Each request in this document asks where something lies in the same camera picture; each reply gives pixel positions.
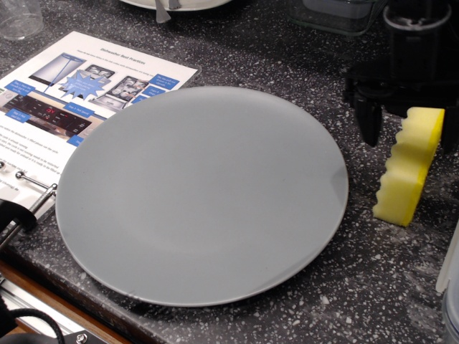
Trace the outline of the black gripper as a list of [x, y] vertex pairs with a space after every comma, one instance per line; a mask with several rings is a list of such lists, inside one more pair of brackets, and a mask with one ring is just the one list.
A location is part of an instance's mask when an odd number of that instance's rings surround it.
[[374, 147], [382, 106], [443, 108], [444, 153], [458, 147], [458, 2], [388, 1], [382, 17], [389, 54], [343, 73], [344, 101], [354, 105], [363, 141]]

